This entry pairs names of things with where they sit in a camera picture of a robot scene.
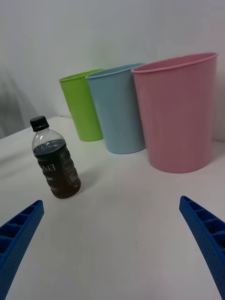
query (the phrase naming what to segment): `brown liquid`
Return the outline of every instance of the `brown liquid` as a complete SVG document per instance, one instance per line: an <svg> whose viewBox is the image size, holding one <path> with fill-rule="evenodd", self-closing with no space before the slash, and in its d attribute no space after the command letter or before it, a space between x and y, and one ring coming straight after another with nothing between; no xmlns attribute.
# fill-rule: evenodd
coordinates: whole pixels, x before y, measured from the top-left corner
<svg viewBox="0 0 225 300"><path fill-rule="evenodd" d="M46 142L33 152L54 196L68 198L79 191L81 181L64 140Z"/></svg>

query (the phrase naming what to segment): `pink plastic cup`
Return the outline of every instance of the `pink plastic cup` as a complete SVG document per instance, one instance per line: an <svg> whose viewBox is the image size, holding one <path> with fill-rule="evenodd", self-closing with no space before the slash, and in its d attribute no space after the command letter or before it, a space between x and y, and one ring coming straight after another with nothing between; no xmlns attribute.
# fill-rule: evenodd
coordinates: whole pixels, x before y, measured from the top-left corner
<svg viewBox="0 0 225 300"><path fill-rule="evenodd" d="M186 173L210 161L217 53L132 69L150 164Z"/></svg>

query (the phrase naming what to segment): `green plastic cup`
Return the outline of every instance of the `green plastic cup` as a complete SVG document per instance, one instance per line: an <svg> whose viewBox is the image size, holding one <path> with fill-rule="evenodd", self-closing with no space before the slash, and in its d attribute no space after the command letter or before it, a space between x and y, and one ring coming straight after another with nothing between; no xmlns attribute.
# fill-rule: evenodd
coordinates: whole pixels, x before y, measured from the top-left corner
<svg viewBox="0 0 225 300"><path fill-rule="evenodd" d="M103 139L89 85L85 79L85 76L97 71L101 71L101 69L71 75L59 80L78 136L85 142Z"/></svg>

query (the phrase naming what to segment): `cup rim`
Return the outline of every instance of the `cup rim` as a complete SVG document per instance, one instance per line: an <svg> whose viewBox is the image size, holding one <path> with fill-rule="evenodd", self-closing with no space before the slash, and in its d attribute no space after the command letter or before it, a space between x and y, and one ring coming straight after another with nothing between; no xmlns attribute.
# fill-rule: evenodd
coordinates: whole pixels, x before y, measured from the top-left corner
<svg viewBox="0 0 225 300"><path fill-rule="evenodd" d="M142 66L135 67L131 70L134 74L141 74L141 73L151 73L151 72L158 72L158 71L165 71L171 70L175 68L181 68L185 66L195 65L204 61L211 60L216 58L218 53L216 52L203 52L203 53L195 53L195 54L188 54L178 57L172 57L166 60L159 60L149 64L144 64ZM187 59L187 62L180 62L181 59ZM170 65L163 66L163 63L170 62Z"/></svg>
<svg viewBox="0 0 225 300"><path fill-rule="evenodd" d="M90 75L90 74L98 72L98 71L103 71L103 69L93 69L93 70L90 70L90 71L85 71L85 72L82 72L82 73L77 73L77 74L74 74L74 75L66 76L66 77L63 77L63 78L59 79L59 82L78 79L78 78L81 78L81 77L86 77L87 75Z"/></svg>
<svg viewBox="0 0 225 300"><path fill-rule="evenodd" d="M135 63L135 64L129 64L129 65L124 65L124 66L119 66L119 67L113 67L110 69L105 69L101 70L92 74L87 75L85 78L86 79L94 79L94 78L99 78L99 77L105 77L105 76L110 76L122 72L127 72L130 71L131 69L143 65L143 63Z"/></svg>

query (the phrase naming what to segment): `black bottle cap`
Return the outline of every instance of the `black bottle cap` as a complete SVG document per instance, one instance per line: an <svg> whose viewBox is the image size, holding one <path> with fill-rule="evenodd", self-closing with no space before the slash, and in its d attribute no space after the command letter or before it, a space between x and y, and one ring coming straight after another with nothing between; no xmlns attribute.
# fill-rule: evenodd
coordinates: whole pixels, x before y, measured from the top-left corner
<svg viewBox="0 0 225 300"><path fill-rule="evenodd" d="M45 128L49 128L48 122L45 116L35 117L30 120L30 124L33 128L33 131L40 131Z"/></svg>

